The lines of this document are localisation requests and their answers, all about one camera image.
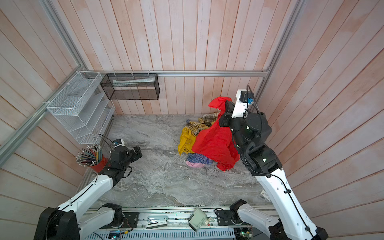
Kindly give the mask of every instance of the red cloth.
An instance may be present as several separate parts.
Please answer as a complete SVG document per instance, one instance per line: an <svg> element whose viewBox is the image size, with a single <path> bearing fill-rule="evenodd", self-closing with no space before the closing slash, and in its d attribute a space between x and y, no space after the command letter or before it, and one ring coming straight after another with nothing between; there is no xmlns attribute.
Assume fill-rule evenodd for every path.
<svg viewBox="0 0 384 240"><path fill-rule="evenodd" d="M239 161L239 154L232 142L232 132L229 127L220 127L218 120L225 113L225 101L231 98L218 97L212 100L208 106L218 108L221 112L215 123L209 128L199 132L192 151L200 153L217 162L217 167L225 171L233 168Z"/></svg>

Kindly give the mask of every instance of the black cable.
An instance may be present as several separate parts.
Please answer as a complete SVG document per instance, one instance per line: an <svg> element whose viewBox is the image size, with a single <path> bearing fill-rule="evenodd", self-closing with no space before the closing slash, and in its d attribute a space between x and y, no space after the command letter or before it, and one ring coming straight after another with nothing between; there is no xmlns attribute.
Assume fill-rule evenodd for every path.
<svg viewBox="0 0 384 240"><path fill-rule="evenodd" d="M284 192L284 193L288 193L288 196L290 197L290 199L291 199L293 205L295 206L295 209L296 209L297 213L299 214L301 220L303 221L303 223L304 223L304 225L305 225L305 230L308 231L307 229L308 229L309 227L308 227L308 225L305 223L304 218L301 216L300 211L299 211L299 209L297 208L297 206L296 206L295 202L293 201L293 198L292 198L292 196L291 196L291 194L290 194L290 193L292 192L292 190L290 190L290 189L288 189L288 188L286 187L284 181L283 181L280 177L278 177L278 176L276 176L276 175L273 175L273 174L263 173L263 172L256 172L256 171L254 171L254 170L251 169L251 168L249 168L249 170L251 170L252 172L257 173L257 174L262 174L262 175L267 175L267 176L274 176L274 177L277 177L277 178L283 183L284 188L285 188L285 192ZM313 236L311 230L309 230L308 232L310 232L312 238L314 239L314 236Z"/></svg>
<svg viewBox="0 0 384 240"><path fill-rule="evenodd" d="M107 138L106 136L104 136L104 135L102 135L102 134L98 134L98 136L107 144L107 146L110 148L110 149L113 149L113 142L109 139L109 138ZM104 138L106 138L106 139L108 139L111 143L112 143L112 145L109 145L108 143L107 143L107 141L105 141L105 139L104 138L102 138L102 137L104 137Z"/></svg>
<svg viewBox="0 0 384 240"><path fill-rule="evenodd" d="M73 202L75 202L77 199L79 199L84 193L86 193L86 191L88 191L93 185L90 185L80 196L78 196L75 200L73 200L70 204L68 204L67 206L65 206L63 209L59 210L59 211L63 211L64 209L66 209L68 206L70 206ZM51 223L52 219L55 218L60 212L57 212L55 213L55 215L53 215L53 217L50 218L50 220L48 220L48 223L47 223L47 227L45 228L45 240L48 240L48 227L49 227L49 224Z"/></svg>
<svg viewBox="0 0 384 240"><path fill-rule="evenodd" d="M247 94L248 94L248 88L249 88L249 91L252 93L251 87L247 84ZM252 99L253 99L252 105L253 104L256 105L256 111L257 111L257 113L259 114L259 117L260 117L260 138L261 138L261 130L263 129L262 114L260 113L259 107L257 106L256 99L255 99L255 96L253 95L253 93L252 93Z"/></svg>
<svg viewBox="0 0 384 240"><path fill-rule="evenodd" d="M128 166L131 170L129 171L129 173L128 173L128 175L127 176L125 176L125 177L122 177L122 178L126 178L126 177L128 177L131 173L132 173L132 170L133 170L133 168L131 167L131 166Z"/></svg>
<svg viewBox="0 0 384 240"><path fill-rule="evenodd" d="M99 238L101 238L102 240L104 240L104 238L102 238L99 234L93 232L94 234L96 234L97 236L99 236Z"/></svg>
<svg viewBox="0 0 384 240"><path fill-rule="evenodd" d="M240 224L238 224L238 223L235 223L234 222L234 219L233 219L233 216L230 216L230 215L228 215L228 213L226 213L225 211L224 211L224 209L222 209L222 208L216 208L215 210L214 210L214 213L216 214L216 216L218 217L218 218L222 218L222 219L224 219L224 217L223 217L223 215L219 215L216 211L217 210L222 210L223 211L223 214L225 214L226 215L226 217L227 218L229 218L229 219L231 219L231 222L233 223L233 224L235 224L235 225L242 225L244 222L242 221Z"/></svg>

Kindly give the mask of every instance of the pile of clothes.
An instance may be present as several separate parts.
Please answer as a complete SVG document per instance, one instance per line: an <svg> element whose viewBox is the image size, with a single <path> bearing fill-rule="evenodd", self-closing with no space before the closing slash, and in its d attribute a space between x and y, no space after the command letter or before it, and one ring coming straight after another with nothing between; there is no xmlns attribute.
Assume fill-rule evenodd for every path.
<svg viewBox="0 0 384 240"><path fill-rule="evenodd" d="M179 154L188 154L185 162L190 167L203 167L217 162L217 167L225 171L234 167L239 154L232 142L232 132L228 127L220 127L218 119L225 112L225 102L231 98L218 97L209 103L210 108L219 113L205 114L199 122L187 120L180 136Z"/></svg>

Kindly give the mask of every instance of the red pencil cup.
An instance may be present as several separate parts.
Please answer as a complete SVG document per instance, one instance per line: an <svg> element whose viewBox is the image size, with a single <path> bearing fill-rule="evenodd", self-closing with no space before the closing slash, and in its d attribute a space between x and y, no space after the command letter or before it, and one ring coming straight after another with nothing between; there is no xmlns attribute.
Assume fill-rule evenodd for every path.
<svg viewBox="0 0 384 240"><path fill-rule="evenodd" d="M99 162L98 164L96 164L95 166L91 166L91 168L96 172L96 173L99 173L101 172L101 170L105 167L105 165L107 164L108 162L108 158L104 157L103 156L103 159L101 160L101 162Z"/></svg>

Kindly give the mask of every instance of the black wire mesh basket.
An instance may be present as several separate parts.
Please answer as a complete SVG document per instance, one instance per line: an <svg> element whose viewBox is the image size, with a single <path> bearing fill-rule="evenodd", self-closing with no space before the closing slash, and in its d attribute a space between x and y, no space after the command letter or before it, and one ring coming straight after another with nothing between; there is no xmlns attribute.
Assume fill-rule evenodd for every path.
<svg viewBox="0 0 384 240"><path fill-rule="evenodd" d="M108 73L101 87L109 100L158 100L160 94L154 73Z"/></svg>

